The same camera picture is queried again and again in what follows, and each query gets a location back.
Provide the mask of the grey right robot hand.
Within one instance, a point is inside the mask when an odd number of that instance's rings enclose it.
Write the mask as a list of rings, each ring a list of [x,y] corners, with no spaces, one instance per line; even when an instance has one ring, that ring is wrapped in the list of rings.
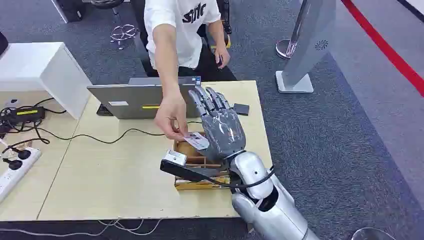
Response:
[[[207,159],[220,163],[245,151],[246,135],[238,114],[225,96],[211,87],[189,90],[200,116],[204,135],[194,148]]]

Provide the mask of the person's left hand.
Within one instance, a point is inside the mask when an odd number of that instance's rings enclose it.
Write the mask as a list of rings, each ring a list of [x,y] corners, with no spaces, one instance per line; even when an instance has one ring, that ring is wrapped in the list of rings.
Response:
[[[214,55],[215,55],[215,62],[219,69],[223,69],[224,67],[226,67],[231,59],[225,45],[223,46],[217,45],[214,51]]]

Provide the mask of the person's right hand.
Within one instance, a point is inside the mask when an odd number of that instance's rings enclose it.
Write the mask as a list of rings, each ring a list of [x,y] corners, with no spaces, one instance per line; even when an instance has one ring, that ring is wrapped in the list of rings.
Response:
[[[183,141],[188,135],[186,111],[186,102],[179,92],[166,94],[154,121],[168,139]]]

